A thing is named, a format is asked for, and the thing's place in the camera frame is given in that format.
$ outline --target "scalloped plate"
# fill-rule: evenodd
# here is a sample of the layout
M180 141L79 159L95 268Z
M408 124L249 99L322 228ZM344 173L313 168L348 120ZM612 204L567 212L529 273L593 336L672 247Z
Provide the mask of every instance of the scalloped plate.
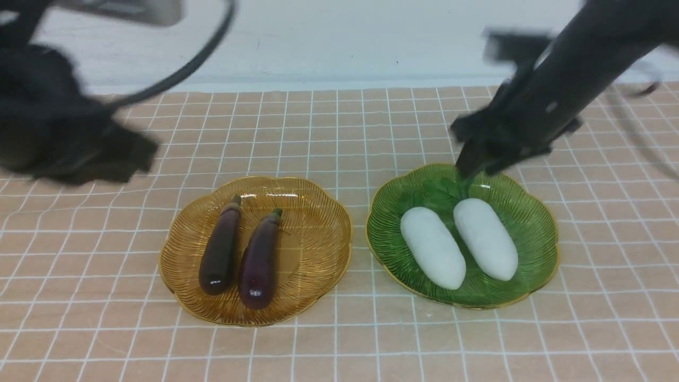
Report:
M271 305L260 311L240 302L235 285L220 296L209 296L198 284L207 241L235 194L242 197L238 262L260 219L274 208L283 209L278 287ZM245 177L179 213L160 254L160 274L177 301L199 319L223 326L268 326L299 315L335 287L349 266L352 235L349 213L311 181Z
M519 268L511 280L499 281L483 273L456 230L453 208L466 197L489 203L514 240ZM436 211L460 246L467 272L459 289L432 283L412 256L401 235L401 217L412 207ZM506 175L461 181L452 164L429 164L382 186L370 207L366 236L373 255L404 288L470 309L519 302L549 283L559 266L557 225L544 204Z

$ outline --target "black cable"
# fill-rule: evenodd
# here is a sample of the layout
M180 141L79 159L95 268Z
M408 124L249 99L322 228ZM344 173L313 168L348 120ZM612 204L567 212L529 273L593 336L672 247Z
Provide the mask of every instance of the black cable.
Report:
M22 102L16 98L0 97L0 115L5 118L42 118L51 120L59 118L81 118L106 111L113 113L121 107L141 103L170 90L193 75L207 59L210 58L228 34L238 11L238 2L237 0L224 0L224 2L227 5L224 19L217 27L213 36L208 40L207 44L205 44L186 65L154 85L134 94L130 94L122 99L101 105L73 105L70 103L33 104Z
M634 119L631 118L624 110L625 107L623 97L625 98L642 98L651 95L656 91L660 85L662 85L661 74L659 71L652 68L650 64L638 63L635 65L637 67L643 66L647 74L653 76L655 79L653 82L644 90L638 92L625 92L621 96L621 92L614 86L611 86L604 95L608 99L608 106L618 120L620 126L627 134L629 140L635 145L635 148L641 155L649 161L650 165L654 166L658 171L660 171L664 176L679 182L679 173L674 170L669 164L663 161L662 158L652 149L646 140L642 137L641 129L635 125Z

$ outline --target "plate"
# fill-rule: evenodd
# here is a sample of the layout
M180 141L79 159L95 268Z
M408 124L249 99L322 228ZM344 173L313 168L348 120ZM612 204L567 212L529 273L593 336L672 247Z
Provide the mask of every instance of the plate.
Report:
M490 204L514 240L519 267L511 280L499 281L483 273L455 228L453 208L468 197ZM435 285L412 256L401 235L401 217L412 207L436 211L453 234L467 265L459 289ZM403 287L470 309L519 302L549 283L559 266L557 224L544 204L506 175L478 175L472 182L462 181L452 164L429 164L382 186L370 207L366 236L373 255Z
M278 235L278 286L266 309L246 308L235 283L209 296L198 284L198 269L222 208L242 198L238 261L259 221L283 210ZM223 326L269 326L299 315L330 292L351 258L349 213L321 187L306 179L245 177L203 196L182 210L160 254L160 274L177 301L192 315Z

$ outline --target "white radish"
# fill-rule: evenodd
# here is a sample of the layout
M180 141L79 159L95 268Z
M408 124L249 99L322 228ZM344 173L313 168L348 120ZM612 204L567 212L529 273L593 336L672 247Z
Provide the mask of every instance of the white radish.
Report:
M481 270L509 281L519 267L519 254L497 213L481 199L468 198L453 209L455 227Z
M422 272L441 288L456 290L466 262L453 235L434 211L414 207L401 218L401 234Z

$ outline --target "green glass plate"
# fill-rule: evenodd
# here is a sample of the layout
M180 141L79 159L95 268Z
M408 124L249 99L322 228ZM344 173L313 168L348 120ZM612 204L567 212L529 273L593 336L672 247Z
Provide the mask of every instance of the green glass plate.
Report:
M493 207L514 240L519 267L509 281L486 275L462 241L453 208L465 198ZM457 290L431 282L418 266L401 235L401 217L413 207L436 211L457 241L467 271ZM462 181L452 164L429 164L382 186L370 207L366 236L373 255L396 281L431 300L470 309L514 304L545 286L559 266L557 225L549 210L506 175L478 175Z

